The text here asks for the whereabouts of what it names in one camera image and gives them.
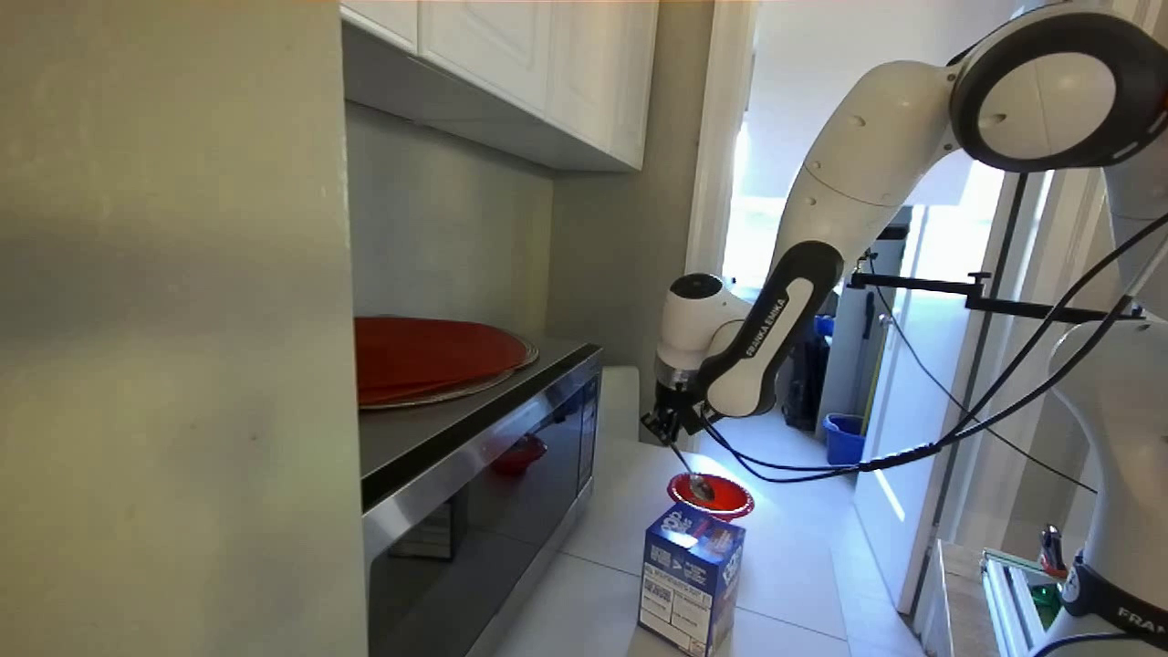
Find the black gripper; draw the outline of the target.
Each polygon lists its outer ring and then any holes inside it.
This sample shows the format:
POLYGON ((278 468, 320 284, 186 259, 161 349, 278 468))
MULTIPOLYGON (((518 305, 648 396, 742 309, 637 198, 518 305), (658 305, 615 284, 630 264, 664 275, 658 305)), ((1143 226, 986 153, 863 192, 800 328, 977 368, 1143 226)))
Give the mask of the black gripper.
POLYGON ((697 434, 704 396, 683 384, 652 386, 652 405, 642 413, 642 429, 652 444, 676 444, 683 434, 697 434))

